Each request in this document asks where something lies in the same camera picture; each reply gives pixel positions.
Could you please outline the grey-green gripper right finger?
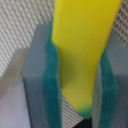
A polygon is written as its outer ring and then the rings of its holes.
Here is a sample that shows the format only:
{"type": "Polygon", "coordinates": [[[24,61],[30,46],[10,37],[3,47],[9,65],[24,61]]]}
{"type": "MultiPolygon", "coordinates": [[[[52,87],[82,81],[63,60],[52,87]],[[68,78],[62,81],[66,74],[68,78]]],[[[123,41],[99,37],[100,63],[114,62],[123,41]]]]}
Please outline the grey-green gripper right finger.
{"type": "Polygon", "coordinates": [[[128,50],[114,31],[97,67],[92,128],[128,128],[128,50]]]}

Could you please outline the grey-green gripper left finger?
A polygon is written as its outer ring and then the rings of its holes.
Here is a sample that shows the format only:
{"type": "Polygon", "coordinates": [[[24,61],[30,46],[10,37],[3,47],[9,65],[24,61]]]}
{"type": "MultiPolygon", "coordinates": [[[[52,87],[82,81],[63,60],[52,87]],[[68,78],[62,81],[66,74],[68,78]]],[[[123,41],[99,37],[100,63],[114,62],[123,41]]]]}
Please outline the grey-green gripper left finger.
{"type": "Polygon", "coordinates": [[[32,128],[62,128],[59,55],[52,24],[37,26],[21,74],[32,128]]]}

